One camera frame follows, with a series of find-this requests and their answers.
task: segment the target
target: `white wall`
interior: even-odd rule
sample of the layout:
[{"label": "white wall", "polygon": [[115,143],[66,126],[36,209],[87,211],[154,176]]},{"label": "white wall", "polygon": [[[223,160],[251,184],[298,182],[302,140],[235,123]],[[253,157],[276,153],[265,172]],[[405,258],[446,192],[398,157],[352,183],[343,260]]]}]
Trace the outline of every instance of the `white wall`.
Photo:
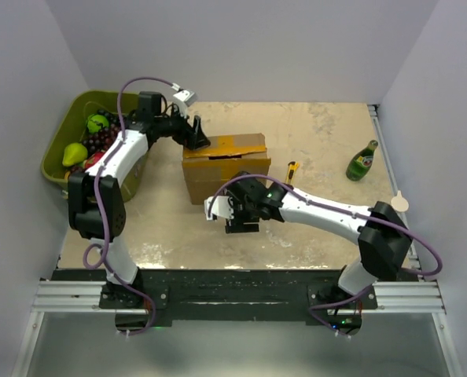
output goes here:
[{"label": "white wall", "polygon": [[437,3],[47,1],[92,87],[157,75],[204,101],[367,103],[387,93]]},{"label": "white wall", "polygon": [[380,119],[410,226],[443,256],[439,281],[467,375],[467,2],[439,1]]},{"label": "white wall", "polygon": [[11,373],[40,276],[67,220],[39,164],[60,117],[86,90],[42,0],[0,0],[0,377]]}]

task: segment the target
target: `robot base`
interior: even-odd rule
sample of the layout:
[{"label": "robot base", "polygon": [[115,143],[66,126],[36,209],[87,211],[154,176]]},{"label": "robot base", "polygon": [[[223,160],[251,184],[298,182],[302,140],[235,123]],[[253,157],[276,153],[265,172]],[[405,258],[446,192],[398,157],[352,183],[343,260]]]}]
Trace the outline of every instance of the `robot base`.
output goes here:
[{"label": "robot base", "polygon": [[[335,302],[344,297],[330,294],[340,270],[139,270],[134,281],[139,289],[153,298],[156,305],[155,326],[169,327],[173,320],[293,321],[319,325],[308,312],[310,306]],[[84,269],[57,270],[52,280],[105,281],[105,271]],[[103,287],[99,308],[127,309],[126,297],[113,294],[107,283]],[[363,309],[376,309],[377,300],[360,300]],[[141,302],[126,298],[128,305],[144,309]],[[344,306],[355,309],[356,304]],[[336,328],[353,334],[361,327],[359,313],[337,315],[327,310],[317,314]],[[144,327],[144,312],[117,313],[119,330]]]}]

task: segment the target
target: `green bottle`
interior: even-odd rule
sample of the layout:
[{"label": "green bottle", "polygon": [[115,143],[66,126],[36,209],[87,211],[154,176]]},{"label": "green bottle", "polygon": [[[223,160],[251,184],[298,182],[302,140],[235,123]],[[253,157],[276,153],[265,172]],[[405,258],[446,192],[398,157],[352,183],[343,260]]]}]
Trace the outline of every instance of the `green bottle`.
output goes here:
[{"label": "green bottle", "polygon": [[356,156],[352,157],[345,175],[351,181],[359,181],[363,178],[366,173],[370,170],[373,163],[373,154],[375,149],[378,147],[378,141],[372,140],[368,143],[368,146],[364,148],[361,152],[358,152]]}]

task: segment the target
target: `floor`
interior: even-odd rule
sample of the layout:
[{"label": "floor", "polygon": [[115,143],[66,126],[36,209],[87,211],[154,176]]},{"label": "floor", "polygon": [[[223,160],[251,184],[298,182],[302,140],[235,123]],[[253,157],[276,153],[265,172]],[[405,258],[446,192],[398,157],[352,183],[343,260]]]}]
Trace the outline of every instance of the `floor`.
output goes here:
[{"label": "floor", "polygon": [[[201,115],[208,136],[265,134],[270,175],[283,180],[295,160],[300,168],[293,184],[312,195],[359,205],[392,197],[380,150],[363,180],[344,174],[351,157],[375,138],[365,104],[201,102],[190,110]],[[158,141],[137,195],[126,204],[123,236],[140,267],[339,269],[358,256],[355,245],[305,225],[264,221],[259,233],[225,234],[224,222],[206,222],[203,206],[190,204],[181,156],[172,140]],[[69,230],[59,267],[82,268],[86,246]]]}]

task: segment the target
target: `bottle cap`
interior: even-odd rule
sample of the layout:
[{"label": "bottle cap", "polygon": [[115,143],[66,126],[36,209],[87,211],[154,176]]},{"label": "bottle cap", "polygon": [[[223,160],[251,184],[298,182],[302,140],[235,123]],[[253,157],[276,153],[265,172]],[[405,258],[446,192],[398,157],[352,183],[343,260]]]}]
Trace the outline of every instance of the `bottle cap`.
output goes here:
[{"label": "bottle cap", "polygon": [[370,142],[368,143],[368,146],[369,146],[371,149],[375,149],[376,147],[378,147],[378,141],[376,141],[376,140],[370,140]]},{"label": "bottle cap", "polygon": [[408,200],[403,198],[399,190],[396,196],[391,199],[391,205],[396,212],[406,212],[409,207]]}]

